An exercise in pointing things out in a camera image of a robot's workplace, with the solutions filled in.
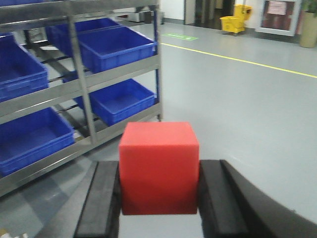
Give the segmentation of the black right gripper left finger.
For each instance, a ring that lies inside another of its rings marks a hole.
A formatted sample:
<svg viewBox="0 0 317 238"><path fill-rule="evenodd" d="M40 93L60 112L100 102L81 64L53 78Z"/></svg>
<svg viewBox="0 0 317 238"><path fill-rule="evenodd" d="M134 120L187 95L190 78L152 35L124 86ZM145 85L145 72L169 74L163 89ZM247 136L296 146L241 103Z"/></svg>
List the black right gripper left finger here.
<svg viewBox="0 0 317 238"><path fill-rule="evenodd" d="M97 163L75 238L117 238L121 210L118 161Z"/></svg>

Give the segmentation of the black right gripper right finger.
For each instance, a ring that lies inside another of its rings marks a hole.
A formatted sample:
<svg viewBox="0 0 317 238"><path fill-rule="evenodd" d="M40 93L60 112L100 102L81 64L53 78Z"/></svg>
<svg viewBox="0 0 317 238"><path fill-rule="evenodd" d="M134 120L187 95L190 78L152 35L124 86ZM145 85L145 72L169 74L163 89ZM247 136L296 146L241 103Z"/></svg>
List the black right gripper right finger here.
<svg viewBox="0 0 317 238"><path fill-rule="evenodd" d="M206 238L315 238L317 225L266 195L226 160L201 160L198 209Z"/></svg>

